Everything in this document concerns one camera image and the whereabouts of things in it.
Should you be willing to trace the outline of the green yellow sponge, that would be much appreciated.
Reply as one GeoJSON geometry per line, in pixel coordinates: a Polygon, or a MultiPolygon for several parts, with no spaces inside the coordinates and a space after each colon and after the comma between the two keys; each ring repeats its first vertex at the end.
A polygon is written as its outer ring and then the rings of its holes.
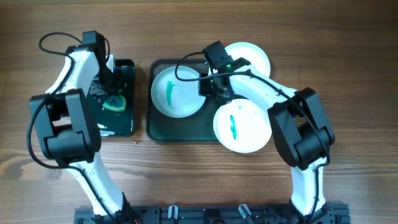
{"type": "Polygon", "coordinates": [[[123,95],[113,95],[106,99],[103,103],[105,110],[113,112],[123,112],[126,110],[127,102],[123,95]]]}

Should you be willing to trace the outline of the white plate stained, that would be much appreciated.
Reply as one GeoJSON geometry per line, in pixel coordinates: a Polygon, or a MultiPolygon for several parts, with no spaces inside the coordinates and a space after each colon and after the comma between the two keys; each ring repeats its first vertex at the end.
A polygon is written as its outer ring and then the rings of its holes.
{"type": "Polygon", "coordinates": [[[164,115],[184,118],[196,113],[206,97],[198,94],[198,82],[183,82],[175,77],[175,66],[162,70],[154,79],[150,96],[164,115]]]}
{"type": "Polygon", "coordinates": [[[243,154],[262,149],[272,134],[265,111],[247,99],[235,99],[218,108],[213,130],[224,147],[243,154]]]}

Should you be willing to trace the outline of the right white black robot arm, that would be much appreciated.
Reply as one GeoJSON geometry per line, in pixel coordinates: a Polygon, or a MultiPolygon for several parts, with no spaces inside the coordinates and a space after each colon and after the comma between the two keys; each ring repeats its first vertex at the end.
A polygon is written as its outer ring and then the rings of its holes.
{"type": "Polygon", "coordinates": [[[296,90],[271,78],[266,53],[248,42],[214,42],[202,50],[209,70],[198,92],[225,101],[215,114],[219,142],[235,152],[255,152],[273,141],[291,168],[291,204],[305,220],[324,206],[323,168],[335,134],[311,88],[296,90]]]}

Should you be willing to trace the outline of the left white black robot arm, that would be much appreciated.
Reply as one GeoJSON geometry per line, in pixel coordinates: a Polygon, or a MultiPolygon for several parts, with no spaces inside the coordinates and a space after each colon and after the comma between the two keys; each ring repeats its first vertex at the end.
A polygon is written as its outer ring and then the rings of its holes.
{"type": "Polygon", "coordinates": [[[69,171],[88,196],[92,206],[76,211],[76,223],[138,222],[100,156],[103,134],[133,132],[135,64],[114,58],[108,40],[95,30],[84,32],[63,57],[55,83],[30,99],[27,132],[37,135],[46,159],[69,171]]]}

